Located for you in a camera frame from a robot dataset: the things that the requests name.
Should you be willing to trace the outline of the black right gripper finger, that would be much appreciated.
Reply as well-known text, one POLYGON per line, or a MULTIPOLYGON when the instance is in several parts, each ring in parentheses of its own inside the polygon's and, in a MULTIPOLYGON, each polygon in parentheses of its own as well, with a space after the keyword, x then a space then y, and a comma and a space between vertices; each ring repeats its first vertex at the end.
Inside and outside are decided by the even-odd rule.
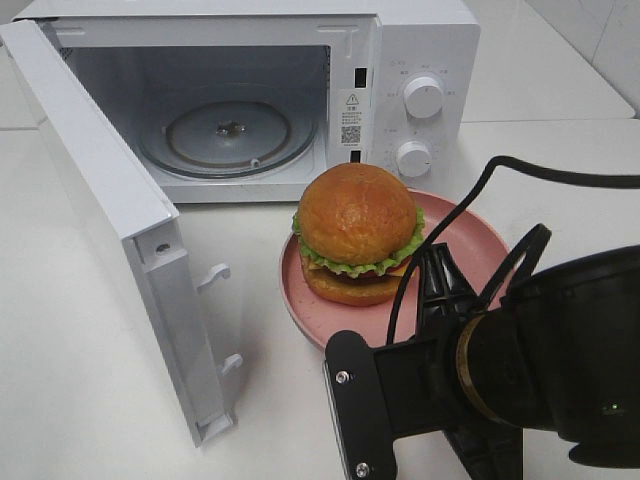
POLYGON ((413 339, 449 339, 470 320, 478 295, 446 243, 431 245, 419 263, 419 292, 413 339))
POLYGON ((325 347, 325 383, 348 479, 394 479, 397 463, 373 350, 356 332, 339 331, 325 347))

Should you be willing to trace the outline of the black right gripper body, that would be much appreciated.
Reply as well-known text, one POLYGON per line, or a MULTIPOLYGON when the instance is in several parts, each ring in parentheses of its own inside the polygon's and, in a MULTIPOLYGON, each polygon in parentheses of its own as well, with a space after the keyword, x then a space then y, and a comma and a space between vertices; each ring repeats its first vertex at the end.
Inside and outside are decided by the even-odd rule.
POLYGON ((524 384, 514 326, 500 310, 373 352, 393 438, 441 431, 473 479, 520 479, 523 433, 509 420, 524 384))

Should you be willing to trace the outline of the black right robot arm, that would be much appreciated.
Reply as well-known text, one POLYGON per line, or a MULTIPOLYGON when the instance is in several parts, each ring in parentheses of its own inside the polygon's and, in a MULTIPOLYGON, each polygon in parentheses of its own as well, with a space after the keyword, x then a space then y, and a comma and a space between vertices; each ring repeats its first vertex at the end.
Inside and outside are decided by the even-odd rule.
POLYGON ((393 479, 393 444, 442 431, 470 477, 519 479, 523 432, 569 458, 639 464, 639 251, 625 247, 512 282, 488 309, 444 244, 419 264, 415 334, 372 348, 334 334, 325 376, 350 479, 393 479))

